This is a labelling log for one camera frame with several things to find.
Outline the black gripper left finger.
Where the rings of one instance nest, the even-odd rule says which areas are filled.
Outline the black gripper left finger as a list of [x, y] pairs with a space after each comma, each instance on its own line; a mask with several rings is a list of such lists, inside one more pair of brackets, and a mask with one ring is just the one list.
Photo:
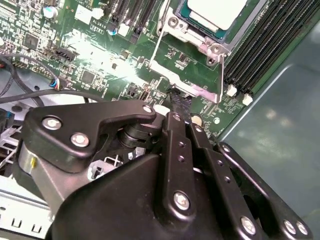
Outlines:
[[55, 105], [30, 110], [21, 144], [62, 171], [93, 181], [140, 156], [190, 145], [178, 102], [143, 100]]

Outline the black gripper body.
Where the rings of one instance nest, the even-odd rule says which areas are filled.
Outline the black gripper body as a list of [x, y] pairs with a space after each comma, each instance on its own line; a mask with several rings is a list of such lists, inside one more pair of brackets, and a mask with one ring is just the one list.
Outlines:
[[54, 214], [48, 240], [224, 240], [193, 156], [174, 144], [89, 180], [21, 144], [17, 165]]

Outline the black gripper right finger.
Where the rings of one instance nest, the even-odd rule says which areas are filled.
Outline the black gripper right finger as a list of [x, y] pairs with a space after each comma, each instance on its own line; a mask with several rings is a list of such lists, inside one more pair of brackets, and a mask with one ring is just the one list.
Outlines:
[[192, 122], [192, 97], [180, 97], [178, 104], [223, 239], [312, 240], [307, 224], [230, 145], [212, 144], [202, 126]]

